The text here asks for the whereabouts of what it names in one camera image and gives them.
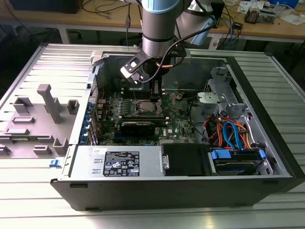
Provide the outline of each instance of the motherboard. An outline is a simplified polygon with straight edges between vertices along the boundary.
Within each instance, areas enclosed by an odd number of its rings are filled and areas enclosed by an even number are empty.
[[[112,94],[98,104],[102,130],[99,145],[160,146],[163,143],[194,143],[188,121],[188,98],[168,92],[159,100]]]

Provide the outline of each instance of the circuit board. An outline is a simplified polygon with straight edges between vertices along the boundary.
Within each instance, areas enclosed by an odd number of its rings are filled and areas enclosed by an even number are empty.
[[[115,94],[103,101],[99,111],[103,146],[159,146],[163,143],[194,143],[195,136],[188,121],[187,98],[170,93],[156,103],[126,99]],[[151,136],[124,136],[124,122],[150,122],[155,125]]]

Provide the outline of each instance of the wooden desk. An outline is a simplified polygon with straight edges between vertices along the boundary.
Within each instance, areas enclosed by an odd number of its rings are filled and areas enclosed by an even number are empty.
[[[239,36],[240,39],[296,43],[305,40],[305,23],[301,25],[293,25],[280,18],[276,18],[274,24],[249,24],[244,21],[245,14],[237,12],[238,6],[228,6],[227,8],[235,22],[244,24]],[[298,4],[296,10],[305,11],[305,5]],[[299,15],[300,12],[298,11],[294,11],[293,14]],[[218,28],[211,29],[210,31],[210,33],[213,34],[210,49],[216,49],[219,39],[226,36],[228,32],[229,29],[227,28],[225,21],[221,20]]]
[[[111,1],[95,0],[97,6],[107,4],[108,2]],[[105,6],[103,10],[112,9],[124,4],[124,2],[116,2],[113,5]],[[126,31],[127,7],[111,11],[111,19],[96,13],[86,12],[83,9],[80,9],[77,14],[65,14],[58,12],[19,11],[14,10],[11,5],[9,7],[14,15],[26,26],[57,28],[60,31],[63,43],[69,43],[67,29]],[[88,3],[85,8],[94,11],[93,2]],[[244,24],[240,39],[278,42],[303,42],[305,39],[305,23],[296,26],[277,18],[274,24],[249,24],[244,21],[245,14],[236,12],[237,8],[237,6],[228,7],[231,16],[235,18],[234,20]],[[305,6],[299,4],[296,9],[305,11]],[[0,21],[3,24],[19,25],[7,10],[4,0],[0,0]],[[131,5],[131,28],[129,31],[142,31],[138,7],[135,4]],[[225,22],[221,20],[218,28],[211,29],[210,31],[209,36],[212,36],[210,49],[215,49],[219,39],[226,36],[228,32],[229,30]]]
[[[24,11],[14,10],[9,0],[6,0],[13,14],[25,25],[32,27],[50,27],[60,31],[63,43],[70,43],[67,29],[78,30],[97,30],[97,31],[126,31],[125,21],[128,7],[122,7],[111,11],[111,19],[100,16],[96,13],[86,12],[80,9],[76,14],[66,14],[60,12]],[[95,5],[112,3],[107,0],[95,0]],[[101,7],[100,10],[110,10],[126,3],[118,1],[110,6]],[[88,3],[85,8],[94,11],[93,1]],[[138,6],[131,5],[131,28],[130,32],[142,32],[140,14]],[[0,23],[8,25],[20,25],[10,14],[5,6],[4,0],[0,0]]]

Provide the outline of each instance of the power supply label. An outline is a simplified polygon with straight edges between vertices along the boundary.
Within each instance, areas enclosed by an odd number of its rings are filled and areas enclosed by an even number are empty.
[[[140,152],[106,152],[105,177],[134,177],[140,175]]]

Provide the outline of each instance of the table leg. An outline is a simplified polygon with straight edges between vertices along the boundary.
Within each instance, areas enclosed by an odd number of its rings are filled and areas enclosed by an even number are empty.
[[[215,50],[218,46],[219,40],[223,37],[222,33],[213,33],[209,49]]]
[[[65,27],[58,27],[59,33],[61,35],[61,42],[63,44],[70,44],[70,39],[69,39],[69,33],[68,30]]]

